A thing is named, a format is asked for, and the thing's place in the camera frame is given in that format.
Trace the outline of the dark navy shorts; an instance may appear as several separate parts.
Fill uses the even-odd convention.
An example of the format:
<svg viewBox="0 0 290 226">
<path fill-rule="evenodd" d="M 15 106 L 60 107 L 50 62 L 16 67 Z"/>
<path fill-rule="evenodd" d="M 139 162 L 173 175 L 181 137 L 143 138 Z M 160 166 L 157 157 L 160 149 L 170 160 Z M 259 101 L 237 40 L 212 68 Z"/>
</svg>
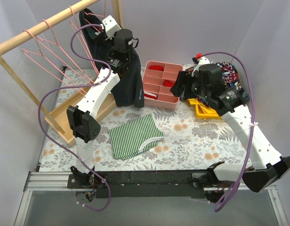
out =
<svg viewBox="0 0 290 226">
<path fill-rule="evenodd" d="M 108 51 L 114 46 L 112 40 L 106 40 L 104 34 L 96 34 L 96 29 L 88 27 L 83 29 L 83 35 L 90 50 L 91 56 L 96 60 L 106 61 Z M 132 61 L 126 73 L 112 89 L 117 106 L 144 107 L 143 84 L 141 79 L 141 62 L 136 50 L 132 51 Z"/>
</svg>

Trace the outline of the green white striped shorts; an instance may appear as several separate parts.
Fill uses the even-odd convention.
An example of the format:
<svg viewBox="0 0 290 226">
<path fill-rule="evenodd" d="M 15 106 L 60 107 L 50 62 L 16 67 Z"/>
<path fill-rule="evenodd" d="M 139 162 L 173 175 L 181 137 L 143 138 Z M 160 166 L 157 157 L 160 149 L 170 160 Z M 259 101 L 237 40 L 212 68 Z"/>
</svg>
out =
<svg viewBox="0 0 290 226">
<path fill-rule="evenodd" d="M 115 159 L 127 160 L 155 147 L 164 138 L 151 114 L 109 130 Z"/>
</svg>

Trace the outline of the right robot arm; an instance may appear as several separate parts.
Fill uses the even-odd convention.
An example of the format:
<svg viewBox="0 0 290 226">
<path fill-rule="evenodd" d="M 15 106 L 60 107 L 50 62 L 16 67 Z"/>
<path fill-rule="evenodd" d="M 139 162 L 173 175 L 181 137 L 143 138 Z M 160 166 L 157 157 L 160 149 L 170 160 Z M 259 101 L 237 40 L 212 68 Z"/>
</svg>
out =
<svg viewBox="0 0 290 226">
<path fill-rule="evenodd" d="M 218 65 L 201 65 L 192 73 L 179 71 L 170 91 L 175 97 L 184 95 L 206 100 L 247 150 L 251 166 L 221 162 L 207 169 L 207 181 L 212 187 L 240 179 L 251 191 L 258 193 L 290 170 L 290 156 L 282 156 L 270 144 L 255 122 L 254 112 L 246 105 L 248 95 L 226 87 Z"/>
</svg>

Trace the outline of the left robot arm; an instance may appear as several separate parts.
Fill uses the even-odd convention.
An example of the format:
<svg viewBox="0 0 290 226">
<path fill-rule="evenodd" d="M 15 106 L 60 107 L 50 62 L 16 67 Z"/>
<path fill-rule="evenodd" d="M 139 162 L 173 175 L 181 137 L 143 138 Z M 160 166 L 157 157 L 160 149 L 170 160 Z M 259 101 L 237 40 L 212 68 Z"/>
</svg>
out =
<svg viewBox="0 0 290 226">
<path fill-rule="evenodd" d="M 116 32 L 103 31 L 94 38 L 83 31 L 91 52 L 90 60 L 99 69 L 99 75 L 86 95 L 66 110 L 67 118 L 77 144 L 79 159 L 71 171 L 80 172 L 78 183 L 83 188 L 94 184 L 92 147 L 99 134 L 98 112 L 109 94 L 114 96 L 117 106 L 144 106 L 141 65 L 134 44 L 133 33 L 129 29 Z"/>
</svg>

